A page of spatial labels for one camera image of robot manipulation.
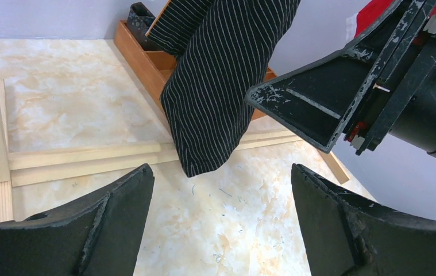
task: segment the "white wall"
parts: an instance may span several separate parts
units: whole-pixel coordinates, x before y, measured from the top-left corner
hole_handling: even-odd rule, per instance
[[[110,39],[128,16],[131,0],[0,0],[0,38]],[[167,0],[142,1],[158,15]],[[345,44],[345,19],[368,0],[303,0],[271,67],[283,74]],[[387,136],[375,152],[356,156],[338,142],[336,155],[381,203],[436,219],[436,159]]]

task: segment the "marble floor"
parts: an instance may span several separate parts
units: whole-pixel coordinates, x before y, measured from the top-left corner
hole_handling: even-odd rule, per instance
[[[112,41],[0,40],[11,152],[170,141],[162,114]],[[270,118],[250,129],[281,129]],[[135,275],[310,275],[290,185],[293,163],[336,182],[303,141],[232,154],[186,178],[153,165],[156,182]],[[14,217],[54,208],[129,170],[13,189]],[[371,195],[352,177],[344,187]]]

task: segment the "pinstripe fabric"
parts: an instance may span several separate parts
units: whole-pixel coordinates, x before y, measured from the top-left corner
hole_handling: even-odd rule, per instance
[[[300,0],[172,0],[148,34],[176,56],[160,97],[188,177],[221,167],[250,124],[261,83]]]

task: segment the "marble tile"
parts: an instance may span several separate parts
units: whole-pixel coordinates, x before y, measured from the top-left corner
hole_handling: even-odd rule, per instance
[[[11,151],[169,141],[111,41],[0,40]],[[270,118],[250,131],[284,129]],[[219,170],[186,178],[153,165],[156,182],[135,275],[310,275],[292,198],[293,163],[337,183],[303,141],[237,151]],[[14,217],[65,204],[129,170],[13,189]],[[371,198],[352,177],[345,188]]]

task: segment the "black fabric item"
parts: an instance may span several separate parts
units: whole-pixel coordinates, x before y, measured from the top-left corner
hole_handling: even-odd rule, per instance
[[[188,177],[220,168],[254,109],[244,102],[263,82],[300,0],[172,0],[148,38],[175,55],[160,97]]]

